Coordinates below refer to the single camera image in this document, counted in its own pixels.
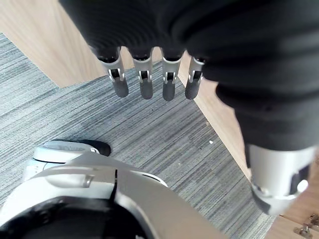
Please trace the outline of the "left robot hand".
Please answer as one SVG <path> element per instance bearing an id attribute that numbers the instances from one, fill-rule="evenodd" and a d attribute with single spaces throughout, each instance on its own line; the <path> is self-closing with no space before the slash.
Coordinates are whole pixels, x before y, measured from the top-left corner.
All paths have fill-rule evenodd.
<path id="1" fill-rule="evenodd" d="M 319 144 L 316 0 L 63 0 L 99 60 L 187 51 L 239 123 L 252 194 L 268 215 L 307 188 Z"/>

